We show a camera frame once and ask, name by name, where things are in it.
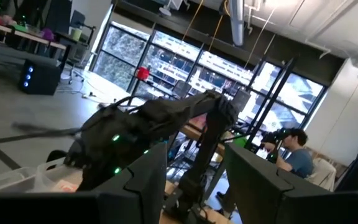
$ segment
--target robotic arm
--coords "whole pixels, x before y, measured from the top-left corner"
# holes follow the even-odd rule
[[[205,170],[223,132],[232,126],[238,111],[215,91],[182,100],[149,100],[140,107],[121,111],[119,105],[130,97],[97,111],[81,127],[80,150],[70,149],[65,164],[83,169],[78,190],[92,190],[125,168],[158,142],[167,140],[187,121],[208,113],[209,127],[194,166],[180,181],[179,188],[189,206],[199,196]]]

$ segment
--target man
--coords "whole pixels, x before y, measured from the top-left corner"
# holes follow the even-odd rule
[[[302,178],[311,175],[313,171],[313,161],[310,153],[303,147],[307,140],[308,136],[302,129],[289,129],[289,135],[283,140],[283,147],[288,149],[291,155],[286,159],[278,156],[276,165]],[[275,148],[275,145],[269,142],[263,142],[262,144],[264,144],[264,148],[268,152],[271,152]],[[226,194],[218,192],[216,197],[222,204],[222,209],[220,209],[219,212],[229,218],[236,207],[230,187],[226,191]]]

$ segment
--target concrete floor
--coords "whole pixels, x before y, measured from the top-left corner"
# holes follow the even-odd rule
[[[26,95],[16,87],[19,71],[7,65],[0,66],[0,138],[23,134],[11,128],[13,122],[56,129],[78,128],[97,110],[98,102],[113,102],[129,95],[96,74],[85,72],[83,75],[86,77],[83,85],[79,79],[72,85],[63,81],[55,96]],[[96,98],[83,98],[83,94],[91,91]],[[140,105],[142,101],[134,100],[133,104]],[[52,150],[68,150],[71,143],[70,138],[36,138],[3,143],[0,149],[22,167],[37,167]],[[8,166],[0,161],[0,174],[7,171],[10,171]],[[225,192],[227,187],[227,180],[221,179],[208,200],[210,206],[220,208],[214,195],[218,190]],[[237,213],[232,220],[241,223]]]

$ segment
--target ceiling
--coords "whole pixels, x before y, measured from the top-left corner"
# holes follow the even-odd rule
[[[257,6],[258,1],[244,3]],[[260,9],[252,10],[252,26],[263,27],[272,13],[267,30],[340,57],[358,56],[358,0],[261,1]],[[221,2],[204,0],[203,4],[218,10]],[[247,21],[249,7],[245,7],[244,13]]]

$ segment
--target black panel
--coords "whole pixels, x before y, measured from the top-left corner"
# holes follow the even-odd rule
[[[198,7],[197,4],[192,2],[190,4],[191,7],[188,11],[186,11],[185,6],[181,7],[179,11],[171,10],[172,16],[170,17],[159,16],[158,9],[161,5],[153,1],[119,1],[117,8],[152,22],[156,22],[167,29],[184,34]],[[191,25],[192,29],[188,31],[187,36],[197,41],[210,44],[212,39],[211,36],[214,34],[219,18],[220,15],[218,11],[202,6],[195,17]],[[224,16],[218,33],[216,34],[218,40],[214,42],[213,46],[219,51],[246,62],[260,32],[261,28],[254,27],[251,35],[245,33],[244,45],[242,47],[234,47],[232,45],[230,21],[227,16]],[[256,65],[258,63],[273,35],[274,33],[267,30],[262,32],[250,59],[251,64]],[[272,49],[269,52],[267,61],[275,65],[281,65],[282,61],[288,61],[299,55],[300,57],[294,68],[294,72],[328,86],[342,66],[344,59],[334,55],[326,55],[322,59],[319,59],[321,53],[322,51],[318,49],[276,35],[275,40],[272,42]]]

